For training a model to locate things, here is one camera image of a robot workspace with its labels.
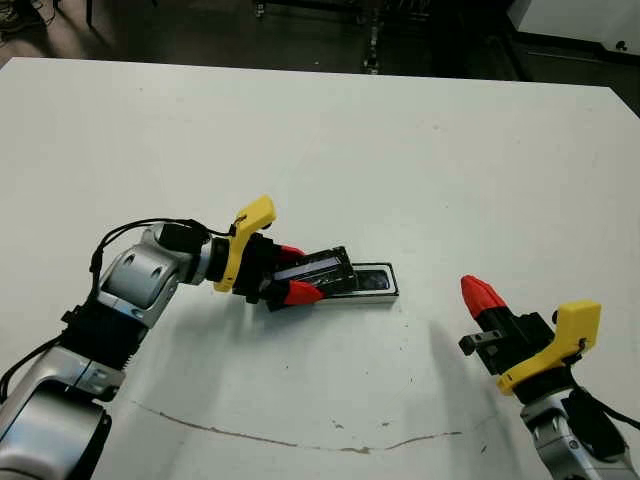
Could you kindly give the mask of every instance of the wheel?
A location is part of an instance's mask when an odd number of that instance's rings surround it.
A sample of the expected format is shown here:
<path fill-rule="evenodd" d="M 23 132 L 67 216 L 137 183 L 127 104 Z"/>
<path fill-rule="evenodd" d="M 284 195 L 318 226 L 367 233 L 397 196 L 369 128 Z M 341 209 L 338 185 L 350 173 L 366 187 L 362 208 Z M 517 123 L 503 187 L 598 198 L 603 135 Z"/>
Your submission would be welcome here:
<path fill-rule="evenodd" d="M 375 57 L 365 58 L 364 62 L 362 62 L 362 67 L 367 75 L 377 75 L 380 72 L 380 64 Z"/>
<path fill-rule="evenodd" d="M 258 19 L 264 17 L 264 3 L 256 3 L 254 13 Z"/>

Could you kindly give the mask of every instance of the yellow gripper mount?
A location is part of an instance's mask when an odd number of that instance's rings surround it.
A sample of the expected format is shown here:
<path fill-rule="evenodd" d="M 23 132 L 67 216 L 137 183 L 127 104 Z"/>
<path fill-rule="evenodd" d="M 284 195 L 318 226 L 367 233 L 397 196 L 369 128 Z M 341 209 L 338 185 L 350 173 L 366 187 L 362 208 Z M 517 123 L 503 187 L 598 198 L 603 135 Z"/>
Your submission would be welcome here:
<path fill-rule="evenodd" d="M 232 235 L 229 237 L 229 258 L 224 275 L 219 282 L 213 284 L 213 288 L 218 292 L 228 292 L 233 287 L 242 254 L 247 242 L 252 234 L 271 224 L 276 219 L 276 210 L 273 201 L 267 195 L 263 195 L 258 200 L 243 208 L 236 215 L 232 225 Z"/>
<path fill-rule="evenodd" d="M 593 348 L 598 336 L 602 306 L 591 300 L 565 303 L 558 307 L 556 333 L 553 342 L 533 357 L 504 372 L 498 388 L 511 395 L 519 383 L 552 368 L 562 367 L 567 358 Z"/>

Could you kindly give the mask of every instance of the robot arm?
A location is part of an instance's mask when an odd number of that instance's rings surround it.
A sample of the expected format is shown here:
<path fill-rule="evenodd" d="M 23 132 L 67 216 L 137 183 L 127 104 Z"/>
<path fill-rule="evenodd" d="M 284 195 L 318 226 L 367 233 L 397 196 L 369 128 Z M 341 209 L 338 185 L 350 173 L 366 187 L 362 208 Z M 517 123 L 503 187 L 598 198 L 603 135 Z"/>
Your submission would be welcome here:
<path fill-rule="evenodd" d="M 207 279 L 252 302 L 296 303 L 298 286 L 273 281 L 271 272 L 282 258 L 302 253 L 256 233 L 273 219 L 271 200 L 263 197 L 240 212 L 226 238 L 193 221 L 145 222 L 140 243 L 97 280 L 101 249 L 109 243 L 103 240 L 92 259 L 87 301 L 63 316 L 67 328 L 35 352 L 42 355 L 8 398 L 8 378 L 0 385 L 0 480 L 91 477 L 111 427 L 95 401 L 115 397 L 128 360 L 179 284 Z M 305 292 L 308 287 L 302 286 Z"/>
<path fill-rule="evenodd" d="M 596 343 L 600 305 L 561 305 L 556 331 L 537 313 L 516 316 L 491 285 L 462 278 L 462 294 L 483 333 L 460 341 L 477 352 L 505 395 L 524 404 L 520 414 L 554 480 L 638 480 L 629 447 L 609 417 L 640 426 L 579 387 L 571 366 Z"/>

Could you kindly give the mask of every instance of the chair leg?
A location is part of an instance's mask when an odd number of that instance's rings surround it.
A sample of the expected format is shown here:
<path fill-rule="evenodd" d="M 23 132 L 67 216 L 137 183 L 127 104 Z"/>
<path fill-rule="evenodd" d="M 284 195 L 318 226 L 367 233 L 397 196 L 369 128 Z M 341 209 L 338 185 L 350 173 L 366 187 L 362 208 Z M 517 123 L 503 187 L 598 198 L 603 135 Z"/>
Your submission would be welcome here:
<path fill-rule="evenodd" d="M 87 25 L 92 27 L 93 26 L 93 22 L 92 22 L 92 19 L 93 19 L 93 0 L 87 0 L 87 12 L 86 12 L 86 14 L 87 14 L 87 18 L 86 18 Z"/>

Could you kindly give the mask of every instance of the table surface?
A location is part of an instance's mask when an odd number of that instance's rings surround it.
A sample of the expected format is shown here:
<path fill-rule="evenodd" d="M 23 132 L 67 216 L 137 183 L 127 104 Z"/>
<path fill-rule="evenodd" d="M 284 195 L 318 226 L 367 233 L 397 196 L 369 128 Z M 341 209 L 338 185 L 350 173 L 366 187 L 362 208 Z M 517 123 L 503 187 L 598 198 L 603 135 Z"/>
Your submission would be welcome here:
<path fill-rule="evenodd" d="M 14 59 L 0 105 L 2 366 L 61 329 L 133 219 L 223 229 L 268 193 L 279 242 L 396 270 L 393 306 L 270 314 L 183 286 L 96 479 L 549 478 L 517 400 L 457 347 L 467 273 L 547 319 L 601 302 L 576 377 L 640 417 L 640 122 L 608 88 Z"/>

